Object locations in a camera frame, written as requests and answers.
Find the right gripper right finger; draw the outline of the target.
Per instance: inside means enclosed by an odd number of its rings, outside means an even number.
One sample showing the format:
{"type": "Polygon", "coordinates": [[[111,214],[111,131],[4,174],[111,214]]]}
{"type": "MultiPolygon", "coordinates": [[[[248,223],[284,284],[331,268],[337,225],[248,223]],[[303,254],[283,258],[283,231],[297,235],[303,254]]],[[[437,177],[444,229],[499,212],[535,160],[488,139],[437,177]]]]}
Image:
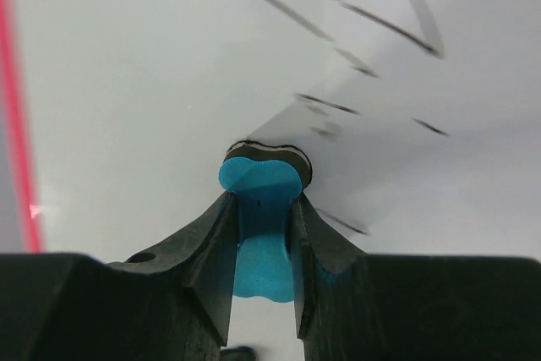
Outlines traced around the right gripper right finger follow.
{"type": "Polygon", "coordinates": [[[307,360],[537,360],[540,264],[368,254],[305,196],[291,209],[297,334],[307,360]]]}

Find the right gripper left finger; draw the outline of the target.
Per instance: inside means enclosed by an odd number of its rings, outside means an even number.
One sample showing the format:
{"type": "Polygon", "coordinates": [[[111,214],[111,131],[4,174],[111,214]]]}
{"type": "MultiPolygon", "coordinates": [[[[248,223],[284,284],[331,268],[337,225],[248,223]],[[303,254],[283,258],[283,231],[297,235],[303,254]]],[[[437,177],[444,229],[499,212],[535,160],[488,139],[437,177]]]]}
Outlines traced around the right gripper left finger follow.
{"type": "Polygon", "coordinates": [[[124,262],[3,254],[4,360],[216,360],[227,344],[237,201],[124,262]]]}

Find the blue whiteboard eraser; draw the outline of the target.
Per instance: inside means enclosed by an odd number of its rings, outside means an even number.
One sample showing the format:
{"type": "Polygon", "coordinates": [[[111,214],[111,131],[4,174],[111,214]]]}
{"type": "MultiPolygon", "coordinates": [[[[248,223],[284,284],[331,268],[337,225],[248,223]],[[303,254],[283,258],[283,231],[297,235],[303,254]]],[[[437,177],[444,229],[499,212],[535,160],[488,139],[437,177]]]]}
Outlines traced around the blue whiteboard eraser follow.
{"type": "Polygon", "coordinates": [[[235,296],[293,301],[290,211],[312,177],[310,159],[294,145],[246,139],[227,150],[218,178],[238,201],[235,296]]]}

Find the pink framed whiteboard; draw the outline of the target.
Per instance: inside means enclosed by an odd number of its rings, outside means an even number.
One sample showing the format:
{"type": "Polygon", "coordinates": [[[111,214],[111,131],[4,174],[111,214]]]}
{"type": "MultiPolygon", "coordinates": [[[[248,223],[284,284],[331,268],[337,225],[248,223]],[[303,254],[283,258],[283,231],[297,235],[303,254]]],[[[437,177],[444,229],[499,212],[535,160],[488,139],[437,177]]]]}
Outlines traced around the pink framed whiteboard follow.
{"type": "Polygon", "coordinates": [[[373,252],[540,255],[540,0],[1,0],[25,250],[123,259],[244,138],[373,252]]]}

